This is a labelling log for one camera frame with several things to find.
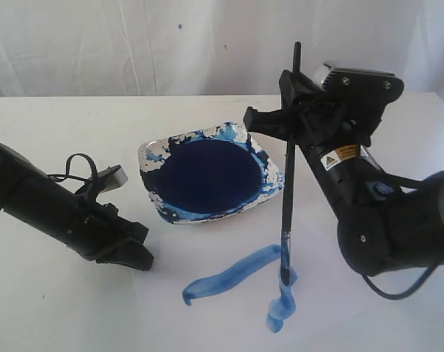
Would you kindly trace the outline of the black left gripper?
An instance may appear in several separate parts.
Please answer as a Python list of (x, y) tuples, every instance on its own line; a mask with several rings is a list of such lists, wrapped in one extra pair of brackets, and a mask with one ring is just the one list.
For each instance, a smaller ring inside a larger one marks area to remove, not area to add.
[(123, 265), (149, 271), (154, 256), (143, 244), (149, 229), (118, 215), (108, 203), (89, 202), (84, 196), (66, 191), (68, 223), (64, 243), (85, 260)]

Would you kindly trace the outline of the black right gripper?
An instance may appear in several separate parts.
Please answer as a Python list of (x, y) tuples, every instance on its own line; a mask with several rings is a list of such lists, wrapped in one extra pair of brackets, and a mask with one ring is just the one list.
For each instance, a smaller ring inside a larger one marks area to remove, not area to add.
[(361, 151), (371, 145), (383, 107), (329, 98), (305, 74), (289, 70), (282, 72), (279, 88), (282, 109), (262, 112), (248, 106), (247, 131), (286, 142), (296, 132), (295, 142), (337, 219), (378, 220), (372, 184), (383, 180), (383, 170)]

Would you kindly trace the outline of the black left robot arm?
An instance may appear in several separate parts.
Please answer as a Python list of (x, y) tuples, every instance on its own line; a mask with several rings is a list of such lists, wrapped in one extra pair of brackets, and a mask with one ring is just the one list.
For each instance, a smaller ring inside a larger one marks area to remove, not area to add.
[(99, 194), (127, 181), (120, 165), (101, 172), (88, 155), (89, 178), (72, 192), (61, 183), (73, 179), (71, 159), (65, 173), (47, 175), (21, 154), (0, 143), (0, 211), (44, 232), (85, 260), (123, 265), (140, 271), (151, 269), (154, 256), (145, 247), (146, 226), (119, 216), (112, 204), (98, 203)]

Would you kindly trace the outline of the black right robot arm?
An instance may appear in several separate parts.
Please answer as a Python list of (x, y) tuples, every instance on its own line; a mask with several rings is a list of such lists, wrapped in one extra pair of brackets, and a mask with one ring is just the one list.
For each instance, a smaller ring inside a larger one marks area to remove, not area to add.
[(366, 155), (404, 82), (392, 73), (332, 69), (316, 84), (282, 72), (282, 107), (248, 109), (244, 124), (299, 146), (337, 220), (349, 267), (364, 276), (444, 265), (444, 172), (424, 180), (387, 173)]

